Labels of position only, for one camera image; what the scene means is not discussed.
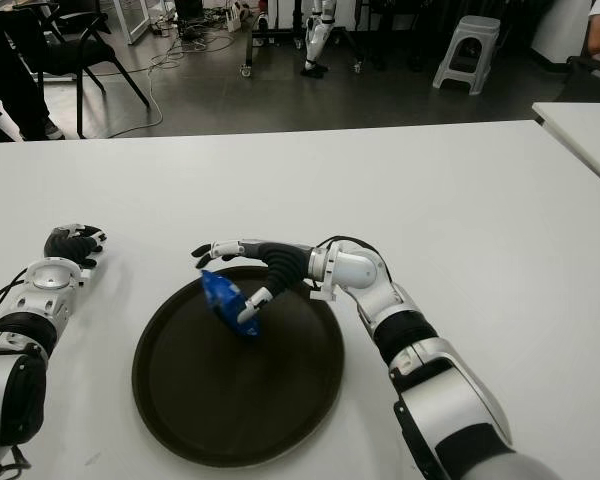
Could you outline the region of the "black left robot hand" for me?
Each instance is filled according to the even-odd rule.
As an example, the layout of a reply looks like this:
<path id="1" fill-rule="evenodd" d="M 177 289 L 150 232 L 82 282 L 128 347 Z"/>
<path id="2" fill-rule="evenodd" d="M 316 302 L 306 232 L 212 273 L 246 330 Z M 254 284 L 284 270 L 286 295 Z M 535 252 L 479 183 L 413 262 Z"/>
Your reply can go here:
<path id="1" fill-rule="evenodd" d="M 83 269 L 94 269 L 97 261 L 92 254 L 103 250 L 107 236 L 98 227 L 70 224 L 55 227 L 48 236 L 43 253 L 45 257 L 58 257 L 70 260 Z"/>

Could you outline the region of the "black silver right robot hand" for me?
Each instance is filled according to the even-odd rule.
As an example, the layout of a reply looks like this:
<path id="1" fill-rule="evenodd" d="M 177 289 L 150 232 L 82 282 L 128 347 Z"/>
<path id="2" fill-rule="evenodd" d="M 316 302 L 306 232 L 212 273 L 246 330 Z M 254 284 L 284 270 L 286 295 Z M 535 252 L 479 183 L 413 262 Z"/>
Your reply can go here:
<path id="1" fill-rule="evenodd" d="M 229 261 L 245 257 L 262 261 L 267 266 L 265 284 L 249 298 L 234 291 L 212 300 L 219 308 L 219 316 L 234 330 L 245 329 L 246 324 L 267 303 L 288 287 L 309 277 L 311 247 L 264 240 L 227 240 L 203 244 L 191 252 L 197 259 L 196 268 L 203 270 L 212 260 Z"/>

